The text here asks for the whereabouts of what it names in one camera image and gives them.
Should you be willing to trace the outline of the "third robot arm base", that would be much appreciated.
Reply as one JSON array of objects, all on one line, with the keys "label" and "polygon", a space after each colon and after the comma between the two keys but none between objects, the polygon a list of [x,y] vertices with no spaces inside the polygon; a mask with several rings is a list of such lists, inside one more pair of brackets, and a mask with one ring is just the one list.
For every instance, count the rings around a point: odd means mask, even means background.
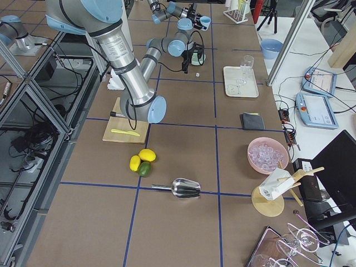
[{"label": "third robot arm base", "polygon": [[15,56],[35,56],[40,47],[36,46],[37,37],[26,30],[18,16],[1,17],[1,41]]}]

